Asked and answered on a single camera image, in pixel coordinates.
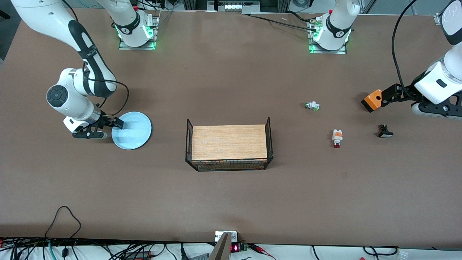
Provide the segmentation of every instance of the light blue plate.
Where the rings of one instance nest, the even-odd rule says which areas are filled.
[[[140,112],[128,112],[119,117],[123,121],[123,129],[112,128],[112,140],[125,150],[137,149],[147,142],[152,132],[149,118]]]

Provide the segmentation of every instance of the wooden board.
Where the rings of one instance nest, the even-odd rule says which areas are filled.
[[[266,158],[264,124],[193,127],[193,160]]]

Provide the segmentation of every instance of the small white part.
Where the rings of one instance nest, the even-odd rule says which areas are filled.
[[[318,111],[319,110],[319,104],[316,103],[315,101],[311,102],[306,102],[305,107],[309,108],[310,110]]]
[[[342,130],[334,129],[332,134],[332,141],[334,141],[334,147],[340,146],[341,141],[343,140]]]

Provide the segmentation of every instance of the wire basket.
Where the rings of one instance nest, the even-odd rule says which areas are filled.
[[[271,160],[273,160],[273,144],[271,140],[271,124],[269,117],[266,121],[264,131],[266,141],[266,157],[264,158],[216,158],[213,160],[193,160],[194,127],[188,119],[186,125],[185,161],[198,172],[264,170]]]

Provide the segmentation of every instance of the robotic arm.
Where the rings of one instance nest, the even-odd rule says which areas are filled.
[[[152,14],[135,11],[130,0],[96,0],[109,13],[119,37],[130,47],[140,47],[154,37]]]
[[[321,21],[321,26],[317,28],[318,33],[313,41],[326,50],[340,49],[348,40],[360,9],[359,0],[336,0],[332,12],[316,18]]]
[[[446,6],[441,28],[452,48],[411,85],[394,84],[368,95],[361,103],[369,112],[393,102],[413,100],[414,114],[462,120],[462,0],[452,0]]]
[[[60,0],[12,0],[12,3],[30,28],[73,47],[88,68],[63,70],[58,82],[47,92],[49,105],[66,116],[64,124],[73,136],[105,138],[105,132],[92,132],[91,126],[122,128],[121,120],[108,118],[86,97],[107,98],[117,84],[85,28],[69,15]]]

